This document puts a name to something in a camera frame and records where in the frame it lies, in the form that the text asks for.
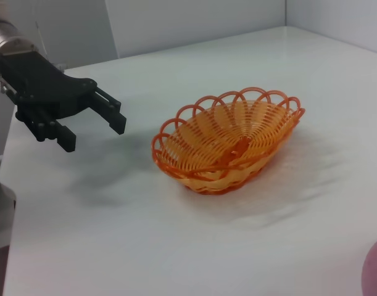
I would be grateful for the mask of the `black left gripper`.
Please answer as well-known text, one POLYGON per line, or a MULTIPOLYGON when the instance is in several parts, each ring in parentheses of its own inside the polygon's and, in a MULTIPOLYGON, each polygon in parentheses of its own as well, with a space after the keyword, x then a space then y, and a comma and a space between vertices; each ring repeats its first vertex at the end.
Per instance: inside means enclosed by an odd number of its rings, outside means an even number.
POLYGON ((65 75, 36 51, 0 55, 0 74, 18 94, 19 104, 44 107, 51 113, 51 116, 44 110, 15 113, 16 119, 25 124, 38 142, 56 140, 64 151, 73 152, 76 135, 56 119, 80 113, 85 104, 117 134, 125 132, 126 117, 120 113, 121 102, 97 88, 97 83, 90 78, 65 75))

